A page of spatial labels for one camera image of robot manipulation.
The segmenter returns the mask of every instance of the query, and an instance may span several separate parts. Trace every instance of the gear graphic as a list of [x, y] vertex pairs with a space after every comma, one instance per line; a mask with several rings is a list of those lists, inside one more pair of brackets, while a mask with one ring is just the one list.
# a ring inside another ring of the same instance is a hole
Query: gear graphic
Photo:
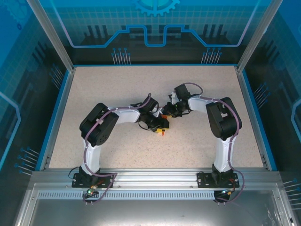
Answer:
[[28, 14], [26, 0], [2, 0], [0, 1], [0, 6], [6, 6], [10, 15], [18, 23], [21, 23]]
[[175, 5], [180, 3], [180, 0], [133, 0], [136, 9], [141, 10], [141, 13], [146, 13], [147, 16], [161, 16], [164, 13], [169, 13], [169, 10], [175, 9]]

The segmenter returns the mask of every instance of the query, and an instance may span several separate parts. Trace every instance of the speckled tabletop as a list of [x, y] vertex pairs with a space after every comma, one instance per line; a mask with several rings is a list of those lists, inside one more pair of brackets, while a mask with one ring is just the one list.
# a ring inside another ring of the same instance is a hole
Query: speckled tabletop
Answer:
[[[63, 114], [50, 168], [73, 168], [83, 159], [79, 125], [97, 103], [129, 106], [143, 101], [149, 92], [165, 105], [168, 95], [183, 82], [195, 82], [205, 97], [230, 97], [243, 127], [233, 151], [235, 167], [262, 167], [246, 106], [233, 66], [131, 66], [78, 67]], [[190, 93], [197, 87], [187, 85]], [[164, 136], [139, 128], [137, 123], [117, 125], [103, 144], [102, 168], [211, 167], [216, 138], [208, 117], [191, 112], [169, 119]]]

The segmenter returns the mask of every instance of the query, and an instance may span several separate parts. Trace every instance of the beige work surface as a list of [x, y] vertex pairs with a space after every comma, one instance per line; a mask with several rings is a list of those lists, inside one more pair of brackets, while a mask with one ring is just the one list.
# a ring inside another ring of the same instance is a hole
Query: beige work surface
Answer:
[[[83, 159], [79, 125], [97, 103], [129, 106], [152, 97], [164, 106], [168, 95], [183, 82], [194, 82], [205, 97], [230, 97], [243, 127], [233, 151], [235, 167], [262, 167], [246, 105], [233, 66], [128, 66], [78, 67], [74, 75], [62, 123], [51, 158], [51, 168], [72, 168]], [[197, 87], [187, 85], [190, 93]], [[207, 114], [191, 112], [168, 119], [164, 136], [145, 131], [137, 123], [115, 126], [103, 144], [102, 168], [195, 168], [211, 167], [216, 138]]]

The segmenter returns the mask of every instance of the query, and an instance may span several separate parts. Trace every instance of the purple cable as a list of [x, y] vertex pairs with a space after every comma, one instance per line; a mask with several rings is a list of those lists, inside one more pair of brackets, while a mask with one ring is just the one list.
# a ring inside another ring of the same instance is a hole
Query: purple cable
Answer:
[[[198, 85], [198, 84], [195, 84], [193, 82], [186, 82], [186, 83], [183, 83], [183, 84], [191, 84], [191, 85], [195, 85], [197, 87], [199, 87], [202, 92], [201, 94], [203, 93], [203, 89]], [[228, 105], [226, 104], [225, 102], [223, 102], [222, 100], [220, 99], [216, 99], [216, 98], [208, 98], [208, 97], [201, 97], [201, 94], [199, 96], [200, 99], [203, 99], [203, 100], [209, 100], [209, 101], [216, 101], [216, 102], [219, 102], [221, 104], [223, 104], [225, 107], [227, 107], [229, 109], [229, 111], [233, 114], [234, 118], [235, 118], [235, 121], [236, 121], [236, 131], [234, 133], [234, 135], [230, 138], [230, 144], [229, 144], [229, 149], [228, 149], [228, 164], [230, 166], [230, 168], [239, 173], [242, 177], [242, 180], [243, 180], [243, 184], [242, 184], [242, 187], [241, 187], [241, 190], [239, 191], [239, 193], [237, 194], [237, 196], [235, 196], [231, 201], [228, 201], [227, 203], [231, 203], [233, 201], [235, 201], [240, 195], [241, 193], [243, 192], [244, 190], [244, 187], [245, 187], [245, 177], [243, 175], [243, 173], [237, 169], [235, 169], [232, 165], [231, 165], [231, 148], [232, 148], [232, 141], [233, 139], [237, 136], [238, 134], [238, 131], [239, 131], [239, 120], [238, 120], [238, 116], [236, 115], [236, 113], [234, 112], [234, 110]]]
[[113, 184], [113, 182], [114, 182], [114, 180], [115, 180], [115, 178], [116, 178], [116, 176], [117, 176], [117, 173], [109, 173], [109, 174], [105, 174], [105, 175], [96, 174], [96, 173], [94, 173], [94, 172], [88, 167], [88, 165], [87, 165], [87, 159], [86, 159], [87, 149], [88, 149], [88, 145], [89, 145], [88, 137], [89, 137], [90, 134], [93, 132], [93, 130], [97, 127], [97, 125], [98, 125], [98, 124], [99, 124], [99, 123], [100, 123], [100, 122], [101, 122], [108, 114], [110, 114], [111, 112], [114, 112], [114, 111], [116, 111], [116, 110], [118, 110], [118, 109], [132, 109], [132, 110], [134, 110], [134, 109], [142, 108], [142, 107], [146, 106], [147, 103], [150, 101], [150, 99], [151, 99], [151, 93], [148, 94], [148, 97], [149, 97], [149, 98], [147, 99], [147, 101], [146, 101], [144, 104], [140, 105], [139, 107], [130, 107], [130, 106], [129, 106], [129, 107], [117, 107], [117, 108], [114, 108], [114, 109], [111, 109], [111, 110], [107, 111], [105, 114], [103, 114], [103, 116], [102, 116], [102, 117], [94, 124], [94, 126], [93, 126], [93, 127], [89, 130], [89, 132], [86, 134], [86, 136], [85, 136], [85, 145], [86, 145], [86, 146], [85, 146], [85, 150], [84, 150], [84, 164], [85, 164], [86, 169], [87, 169], [88, 172], [91, 173], [92, 175], [97, 176], [97, 177], [100, 177], [100, 178], [105, 178], [105, 177], [114, 176], [113, 179], [112, 179], [112, 181], [110, 182], [108, 188], [105, 190], [105, 192], [102, 194], [102, 196], [101, 196], [98, 200], [96, 200], [94, 203], [99, 202], [99, 201], [105, 196], [105, 194], [108, 192], [110, 186]]

